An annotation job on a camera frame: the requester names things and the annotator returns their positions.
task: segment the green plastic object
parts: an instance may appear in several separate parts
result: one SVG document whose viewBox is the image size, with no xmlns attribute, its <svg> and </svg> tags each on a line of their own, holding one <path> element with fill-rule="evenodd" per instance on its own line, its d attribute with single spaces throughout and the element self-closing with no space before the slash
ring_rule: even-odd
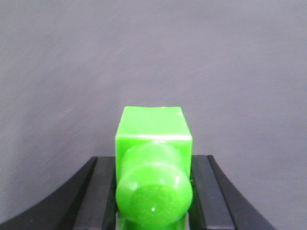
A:
<svg viewBox="0 0 307 230">
<path fill-rule="evenodd" d="M 192 136 L 180 107 L 125 107 L 116 134 L 120 230 L 183 230 Z"/>
</svg>

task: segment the gray wall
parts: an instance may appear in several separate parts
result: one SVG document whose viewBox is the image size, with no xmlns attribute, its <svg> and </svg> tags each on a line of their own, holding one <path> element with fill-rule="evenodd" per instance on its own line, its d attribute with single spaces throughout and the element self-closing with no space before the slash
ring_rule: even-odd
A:
<svg viewBox="0 0 307 230">
<path fill-rule="evenodd" d="M 307 3 L 0 1 L 0 221 L 90 156 L 126 105 L 179 105 L 280 230 L 307 225 Z"/>
</svg>

